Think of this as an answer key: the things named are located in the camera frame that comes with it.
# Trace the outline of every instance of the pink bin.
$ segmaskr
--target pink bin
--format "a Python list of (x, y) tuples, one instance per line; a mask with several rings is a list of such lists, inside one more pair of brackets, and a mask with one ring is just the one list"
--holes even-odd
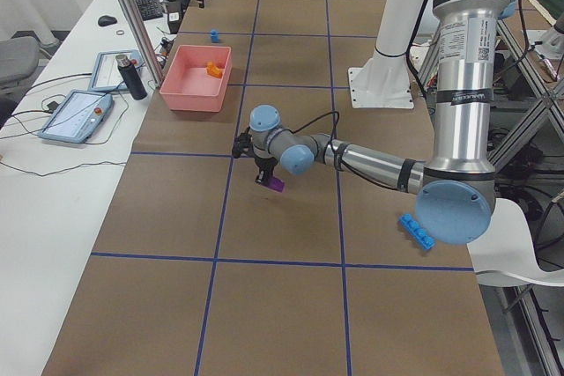
[[(208, 75), (208, 62), (215, 63), (223, 76)], [(229, 47), (180, 46), (160, 87), (160, 95), (171, 110), (218, 112), (226, 95), (231, 67)]]

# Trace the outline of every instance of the black bottle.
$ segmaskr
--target black bottle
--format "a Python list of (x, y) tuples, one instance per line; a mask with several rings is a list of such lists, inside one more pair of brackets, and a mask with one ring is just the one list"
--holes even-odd
[(147, 97), (147, 91), (143, 87), (135, 65), (131, 63), (130, 59), (126, 55), (117, 55), (115, 60), (117, 61), (117, 69), (122, 74), (123, 82), (130, 90), (131, 97), (135, 100)]

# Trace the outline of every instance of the black mouse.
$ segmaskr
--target black mouse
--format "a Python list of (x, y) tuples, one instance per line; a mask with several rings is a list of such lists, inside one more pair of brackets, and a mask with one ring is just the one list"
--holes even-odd
[(115, 24), (117, 22), (117, 19), (115, 19), (115, 17), (110, 17), (109, 15), (102, 15), (101, 17), (98, 18), (98, 25), (99, 26), (111, 26), (112, 24)]

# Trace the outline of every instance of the keyboard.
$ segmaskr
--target keyboard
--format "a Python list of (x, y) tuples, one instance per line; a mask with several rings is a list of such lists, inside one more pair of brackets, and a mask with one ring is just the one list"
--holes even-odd
[(162, 8), (159, 0), (135, 0), (141, 12), (143, 21), (162, 17)]

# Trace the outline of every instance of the white table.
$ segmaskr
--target white table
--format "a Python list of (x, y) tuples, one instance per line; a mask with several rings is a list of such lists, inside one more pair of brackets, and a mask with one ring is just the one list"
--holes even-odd
[[(98, 27), (98, 17), (105, 14), (118, 23)], [(145, 26), (157, 46), (163, 36), (157, 27), (167, 31), (166, 16), (145, 21)], [(116, 34), (120, 29), (124, 35)], [(131, 48), (136, 43), (117, 0), (94, 0), (37, 82), (91, 72), (100, 51)], [(146, 69), (142, 79), (152, 92)], [(41, 108), (41, 101), (54, 94), (84, 90), (88, 81), (72, 78), (38, 87), (16, 112)], [(106, 144), (53, 144), (25, 135), (0, 140), (2, 161), (38, 173), (82, 163), (126, 162), (151, 95), (140, 101), (128, 93), (124, 97), (130, 109)], [(115, 96), (114, 110), (89, 141), (104, 141), (124, 108)], [(19, 118), (34, 130), (48, 115)], [(0, 137), (22, 132), (14, 122), (7, 122)], [(122, 166), (91, 166), (39, 178), (0, 166), (0, 375), (41, 374), (122, 171)]]

